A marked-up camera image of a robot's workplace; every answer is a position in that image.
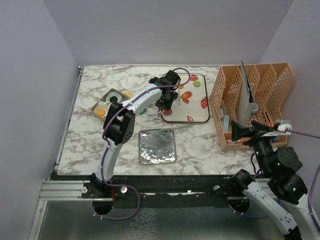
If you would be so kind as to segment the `tin lid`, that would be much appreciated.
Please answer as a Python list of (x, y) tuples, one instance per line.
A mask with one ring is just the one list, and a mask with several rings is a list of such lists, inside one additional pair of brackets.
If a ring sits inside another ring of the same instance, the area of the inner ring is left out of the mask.
[(141, 130), (138, 157), (143, 165), (169, 164), (177, 161), (175, 133), (172, 128)]

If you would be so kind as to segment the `white paper cup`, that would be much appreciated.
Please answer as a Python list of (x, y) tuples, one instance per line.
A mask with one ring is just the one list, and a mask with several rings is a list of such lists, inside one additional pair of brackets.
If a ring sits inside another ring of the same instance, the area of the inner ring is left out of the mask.
[(117, 92), (111, 92), (110, 94), (108, 94), (107, 96), (106, 96), (106, 98), (105, 98), (105, 102), (106, 103), (108, 103), (108, 104), (111, 104), (112, 102), (110, 102), (110, 97), (112, 97), (112, 96), (115, 96), (115, 97), (117, 97), (118, 98), (118, 103), (120, 103), (121, 101), (122, 101), (122, 95), (121, 94), (119, 94), (119, 93), (117, 93)]
[(104, 104), (98, 105), (94, 111), (98, 117), (105, 118), (108, 114), (108, 107)]

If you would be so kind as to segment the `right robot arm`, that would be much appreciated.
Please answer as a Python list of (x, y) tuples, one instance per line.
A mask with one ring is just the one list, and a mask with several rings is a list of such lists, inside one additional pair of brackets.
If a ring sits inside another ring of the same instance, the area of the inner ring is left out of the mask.
[(274, 150), (271, 144), (275, 137), (289, 136), (293, 132), (288, 120), (278, 119), (274, 126), (253, 120), (249, 127), (231, 121), (232, 141), (248, 138), (243, 145), (253, 149), (260, 175), (269, 180), (267, 185), (279, 202), (270, 197), (244, 169), (231, 177), (229, 189), (234, 195), (243, 194), (251, 203), (258, 205), (286, 240), (318, 240), (320, 220), (311, 203), (315, 184), (307, 188), (297, 174), (303, 164), (292, 147)]

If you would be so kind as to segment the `white folder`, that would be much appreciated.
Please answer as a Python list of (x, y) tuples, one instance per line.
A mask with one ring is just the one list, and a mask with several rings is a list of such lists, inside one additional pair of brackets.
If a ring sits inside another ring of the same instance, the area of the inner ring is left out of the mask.
[(258, 112), (259, 107), (254, 101), (249, 78), (243, 62), (241, 62), (240, 71), (242, 82), (236, 106), (236, 119), (242, 126), (247, 126), (250, 117)]

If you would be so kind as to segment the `green round cookie far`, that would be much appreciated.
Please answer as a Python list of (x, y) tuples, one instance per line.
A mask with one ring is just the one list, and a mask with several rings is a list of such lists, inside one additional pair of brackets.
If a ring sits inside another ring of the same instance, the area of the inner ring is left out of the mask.
[(196, 87), (196, 88), (199, 88), (201, 86), (201, 82), (196, 80), (193, 82), (193, 86)]

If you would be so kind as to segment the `peach file organizer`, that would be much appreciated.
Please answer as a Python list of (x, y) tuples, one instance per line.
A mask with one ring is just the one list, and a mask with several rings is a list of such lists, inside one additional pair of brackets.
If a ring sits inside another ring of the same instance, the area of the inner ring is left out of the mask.
[(293, 81), (288, 63), (221, 66), (208, 99), (220, 149), (245, 151), (247, 138), (232, 141), (231, 122), (272, 127), (282, 119), (281, 105)]

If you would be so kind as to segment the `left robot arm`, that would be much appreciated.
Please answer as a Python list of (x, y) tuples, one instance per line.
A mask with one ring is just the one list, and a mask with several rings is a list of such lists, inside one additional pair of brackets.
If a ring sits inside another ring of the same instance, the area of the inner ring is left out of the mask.
[(129, 100), (110, 105), (103, 125), (104, 152), (97, 170), (89, 176), (89, 182), (83, 184), (83, 197), (97, 195), (103, 198), (112, 192), (110, 180), (123, 145), (133, 136), (136, 115), (151, 104), (155, 104), (161, 113), (170, 110), (178, 97), (176, 89), (181, 86), (180, 82), (177, 69), (169, 70), (162, 77), (150, 79), (146, 87)]

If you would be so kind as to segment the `strawberry tray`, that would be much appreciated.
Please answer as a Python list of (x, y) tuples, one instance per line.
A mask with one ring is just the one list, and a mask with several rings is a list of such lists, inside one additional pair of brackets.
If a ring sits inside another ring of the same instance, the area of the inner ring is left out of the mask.
[[(181, 82), (187, 84), (178, 89), (177, 99), (173, 101), (171, 109), (165, 110), (162, 119), (168, 123), (204, 123), (209, 120), (209, 103), (205, 77), (200, 73), (179, 73)], [(194, 87), (193, 82), (200, 81), (200, 87)]]

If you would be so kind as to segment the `orange round cookie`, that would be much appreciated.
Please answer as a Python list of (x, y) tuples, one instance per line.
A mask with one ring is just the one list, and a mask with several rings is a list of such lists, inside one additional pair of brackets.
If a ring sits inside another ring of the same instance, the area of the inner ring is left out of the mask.
[(107, 111), (104, 109), (104, 108), (99, 108), (97, 111), (96, 111), (96, 114), (100, 117), (103, 117), (105, 116), (107, 113)]

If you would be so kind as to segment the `aluminium frame rail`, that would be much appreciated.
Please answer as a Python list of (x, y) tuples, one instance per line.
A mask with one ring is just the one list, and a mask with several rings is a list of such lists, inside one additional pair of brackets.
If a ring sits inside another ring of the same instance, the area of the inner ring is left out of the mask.
[(81, 240), (92, 219), (92, 199), (82, 198), (80, 180), (44, 180), (30, 240)]

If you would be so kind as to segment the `black sandwich cookie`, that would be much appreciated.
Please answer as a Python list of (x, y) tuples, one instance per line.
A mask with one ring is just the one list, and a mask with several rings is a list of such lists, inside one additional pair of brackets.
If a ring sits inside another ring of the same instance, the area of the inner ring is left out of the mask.
[(118, 101), (118, 98), (117, 98), (116, 96), (112, 96), (112, 97), (110, 97), (109, 101), (110, 101), (111, 103), (117, 102), (117, 101)]

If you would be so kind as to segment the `gold cookie tin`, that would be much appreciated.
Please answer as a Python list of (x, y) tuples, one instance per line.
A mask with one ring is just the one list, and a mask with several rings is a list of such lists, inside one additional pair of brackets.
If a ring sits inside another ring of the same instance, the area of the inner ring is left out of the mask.
[(122, 103), (133, 95), (130, 92), (120, 92), (114, 88), (107, 91), (92, 107), (91, 112), (98, 120), (104, 122), (112, 103)]

